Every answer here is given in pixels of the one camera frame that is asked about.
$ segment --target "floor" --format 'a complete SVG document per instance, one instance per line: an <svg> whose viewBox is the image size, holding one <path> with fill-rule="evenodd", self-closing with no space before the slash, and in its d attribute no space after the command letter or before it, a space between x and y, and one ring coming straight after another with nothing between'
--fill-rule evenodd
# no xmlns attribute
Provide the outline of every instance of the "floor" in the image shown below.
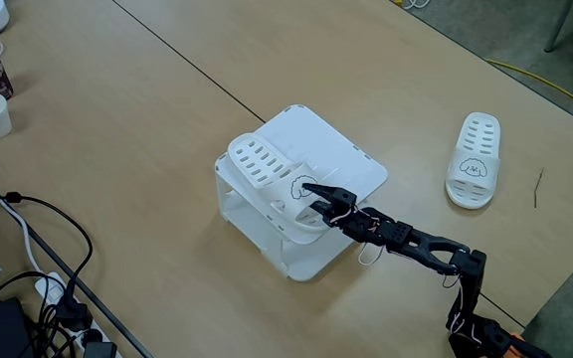
<svg viewBox="0 0 573 358"><path fill-rule="evenodd" d="M564 2L432 0L427 7L410 12L483 58L536 73L573 93L573 8L556 49L549 54L543 52ZM537 80L506 71L573 114L573 100L565 94Z"/></svg>
<svg viewBox="0 0 573 358"><path fill-rule="evenodd" d="M483 58L536 73L573 93L573 8L556 49L542 51L564 1L432 0L411 13ZM573 114L572 99L506 71ZM527 325L524 337L555 358L573 358L573 274Z"/></svg>

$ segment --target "table surface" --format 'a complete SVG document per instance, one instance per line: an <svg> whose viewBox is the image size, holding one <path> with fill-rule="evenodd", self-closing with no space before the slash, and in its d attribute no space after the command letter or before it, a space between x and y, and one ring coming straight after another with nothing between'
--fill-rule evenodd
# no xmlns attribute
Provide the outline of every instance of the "table surface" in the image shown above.
<svg viewBox="0 0 573 358"><path fill-rule="evenodd" d="M484 292L517 318L573 270L573 117L413 17L383 1L121 4L261 118L303 102L372 154L390 173L373 203L487 252ZM431 271L396 257L362 268L353 249L296 283L223 222L214 160L262 123L120 7L9 10L0 39L16 95L0 190L53 202L92 233L84 281L155 355L452 356L457 292ZM473 110L501 121L503 165L495 199L470 212L443 182ZM83 257L53 213L19 211L72 267ZM29 268L21 238L0 212L0 279ZM484 300L478 312L518 329Z"/></svg>
<svg viewBox="0 0 573 358"><path fill-rule="evenodd" d="M573 116L389 1L115 2L260 117L301 102L370 152L390 177L379 208L485 251L484 290L519 319L573 271ZM495 197L477 211L444 190L472 111L502 132Z"/></svg>

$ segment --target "black robotic arm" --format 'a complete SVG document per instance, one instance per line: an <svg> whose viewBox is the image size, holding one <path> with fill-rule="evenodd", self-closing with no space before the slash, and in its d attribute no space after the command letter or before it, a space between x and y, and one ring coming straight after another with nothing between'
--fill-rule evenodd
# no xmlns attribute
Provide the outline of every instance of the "black robotic arm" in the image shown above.
<svg viewBox="0 0 573 358"><path fill-rule="evenodd" d="M325 201L316 201L311 208L322 215L324 223L339 228L344 235L358 243L385 247L388 253L402 255L438 274L456 275L461 289L448 314L446 327L449 341L458 358L502 357L513 346L525 357L551 358L503 330L494 320L474 314L483 282L485 254L472 251L455 241L423 233L412 226L395 221L374 208L358 209L355 194L336 187L303 184ZM445 263L434 252L452 254Z"/></svg>

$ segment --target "slide sandal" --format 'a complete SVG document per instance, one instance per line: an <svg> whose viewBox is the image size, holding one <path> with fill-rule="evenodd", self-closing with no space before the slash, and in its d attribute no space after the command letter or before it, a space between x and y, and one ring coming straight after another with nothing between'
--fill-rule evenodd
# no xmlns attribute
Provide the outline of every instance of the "slide sandal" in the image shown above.
<svg viewBox="0 0 573 358"><path fill-rule="evenodd" d="M319 184L306 163L292 162L255 133L234 139L228 152L258 194L289 223L313 233L328 230L322 216L309 207L319 197L302 188L304 183Z"/></svg>
<svg viewBox="0 0 573 358"><path fill-rule="evenodd" d="M495 117L481 112L466 117L446 177L446 191L455 204L478 209L492 199L500 166L500 139Z"/></svg>

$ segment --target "white plastic stand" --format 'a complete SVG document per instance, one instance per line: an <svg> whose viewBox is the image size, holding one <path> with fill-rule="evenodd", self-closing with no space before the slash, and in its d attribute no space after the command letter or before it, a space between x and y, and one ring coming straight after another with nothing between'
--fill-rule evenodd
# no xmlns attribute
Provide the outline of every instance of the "white plastic stand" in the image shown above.
<svg viewBox="0 0 573 358"><path fill-rule="evenodd" d="M365 200L388 172L317 114L295 104L256 130L293 162L304 162L320 184L343 187ZM307 232L265 202L227 153L216 160L220 213L249 238L283 274L315 277L353 242L338 230Z"/></svg>

